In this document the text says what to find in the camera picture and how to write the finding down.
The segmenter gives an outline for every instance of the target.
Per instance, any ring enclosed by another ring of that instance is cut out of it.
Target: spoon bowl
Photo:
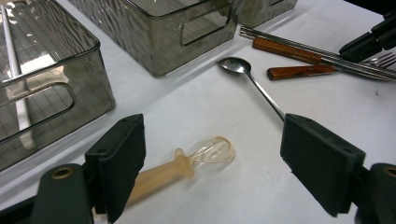
[[[250,74],[251,65],[247,61],[241,58],[229,57],[218,61],[218,65],[229,71],[242,74]]]

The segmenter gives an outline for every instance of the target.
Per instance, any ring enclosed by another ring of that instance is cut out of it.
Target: screw hole
[[[70,176],[73,170],[70,167],[63,167],[52,173],[52,179],[63,179]]]

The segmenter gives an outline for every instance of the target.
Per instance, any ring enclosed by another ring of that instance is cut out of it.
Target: spoon handle
[[[304,50],[298,49],[290,45],[281,44],[269,39],[256,36],[253,40],[253,48],[265,50],[274,54],[278,54],[284,57],[296,59],[305,63],[318,64],[320,63],[320,55]]]
[[[279,118],[285,122],[285,113],[283,113],[282,110],[280,110],[279,106],[275,103],[275,101],[271,98],[271,96],[264,90],[264,88],[254,79],[253,75],[250,73],[247,73],[247,76],[250,78],[250,80],[253,82],[253,84],[256,86],[256,88],[262,93],[262,96],[267,100],[267,102],[270,104],[270,106],[275,110]]]

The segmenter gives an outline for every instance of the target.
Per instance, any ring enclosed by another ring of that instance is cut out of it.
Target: long-handled spoon
[[[254,79],[253,75],[251,75],[251,65],[247,61],[241,58],[229,57],[224,58],[218,61],[218,65],[228,71],[232,71],[235,73],[241,73],[247,75],[256,88],[262,93],[262,96],[268,101],[271,107],[275,110],[275,112],[279,115],[282,121],[285,121],[285,113],[283,113],[274,100],[268,95],[268,93],[260,86],[260,84]]]

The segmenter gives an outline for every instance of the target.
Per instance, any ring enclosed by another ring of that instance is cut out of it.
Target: clear plastic object
[[[189,157],[184,154],[181,148],[178,148],[175,150],[173,161],[141,172],[137,176],[127,205],[148,197],[182,177],[193,178],[194,164],[231,162],[234,156],[232,144],[224,137],[215,137],[204,141]]]

